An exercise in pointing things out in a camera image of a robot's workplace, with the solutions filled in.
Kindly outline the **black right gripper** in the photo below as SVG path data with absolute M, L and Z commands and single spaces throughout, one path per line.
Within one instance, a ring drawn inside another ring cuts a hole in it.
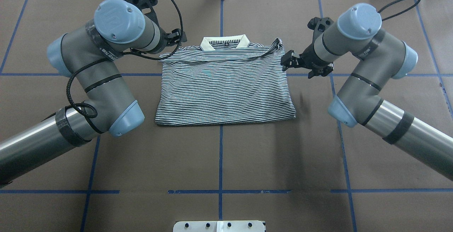
M 307 47 L 301 54 L 296 54 L 293 50 L 288 51 L 282 56 L 280 65 L 282 66 L 282 71 L 290 68 L 309 69 L 308 79 L 317 76 L 326 77 L 334 69 L 333 62 L 327 62 L 319 58 L 313 46 Z

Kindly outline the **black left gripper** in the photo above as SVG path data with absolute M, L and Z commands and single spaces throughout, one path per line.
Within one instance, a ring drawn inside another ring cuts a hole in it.
M 186 33 L 181 29 L 173 29 L 171 33 L 164 33 L 165 47 L 180 47 L 187 42 Z

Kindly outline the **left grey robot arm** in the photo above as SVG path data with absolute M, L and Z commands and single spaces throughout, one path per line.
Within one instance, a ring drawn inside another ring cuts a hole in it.
M 105 132 L 122 136 L 144 114 L 115 61 L 125 55 L 152 59 L 186 42 L 180 28 L 165 32 L 153 9 L 158 0 L 105 0 L 84 26 L 47 47 L 47 58 L 68 78 L 68 105 L 1 142 L 1 187 Z

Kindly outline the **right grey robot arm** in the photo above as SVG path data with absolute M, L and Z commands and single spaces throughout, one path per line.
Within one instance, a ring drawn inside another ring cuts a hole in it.
M 390 79 L 401 79 L 414 69 L 418 54 L 382 27 L 383 19 L 372 5 L 358 3 L 337 21 L 313 18 L 311 44 L 301 54 L 288 51 L 282 70 L 309 69 L 308 78 L 325 77 L 346 53 L 359 59 L 342 88 L 334 95 L 328 113 L 348 127 L 357 124 L 395 145 L 448 179 L 452 179 L 452 138 L 411 113 L 380 97 Z

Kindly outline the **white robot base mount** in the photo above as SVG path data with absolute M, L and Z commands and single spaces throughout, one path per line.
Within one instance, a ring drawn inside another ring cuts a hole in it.
M 226 221 L 179 221 L 173 232 L 266 232 L 266 224 L 260 220 Z

